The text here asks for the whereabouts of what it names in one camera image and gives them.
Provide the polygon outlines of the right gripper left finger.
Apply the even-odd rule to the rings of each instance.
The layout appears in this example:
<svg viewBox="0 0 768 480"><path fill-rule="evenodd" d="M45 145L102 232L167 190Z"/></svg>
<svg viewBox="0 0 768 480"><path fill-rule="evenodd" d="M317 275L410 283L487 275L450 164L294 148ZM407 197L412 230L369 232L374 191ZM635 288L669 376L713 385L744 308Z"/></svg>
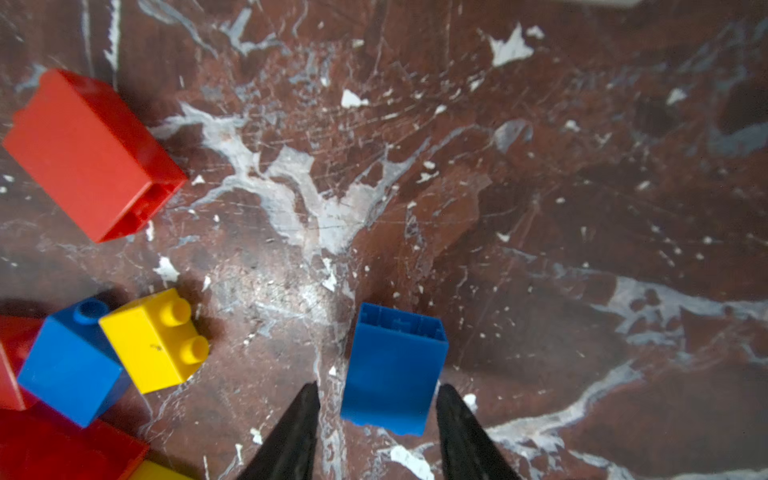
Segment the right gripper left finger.
<svg viewBox="0 0 768 480"><path fill-rule="evenodd" d="M321 404L306 383L238 479L312 479Z"/></svg>

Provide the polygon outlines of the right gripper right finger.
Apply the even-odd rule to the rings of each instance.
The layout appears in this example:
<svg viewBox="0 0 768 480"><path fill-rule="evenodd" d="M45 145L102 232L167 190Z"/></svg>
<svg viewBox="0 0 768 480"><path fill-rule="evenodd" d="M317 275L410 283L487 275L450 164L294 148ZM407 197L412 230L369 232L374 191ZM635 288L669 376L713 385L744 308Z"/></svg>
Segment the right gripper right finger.
<svg viewBox="0 0 768 480"><path fill-rule="evenodd" d="M450 384L438 389L436 416L445 479L522 479Z"/></svg>

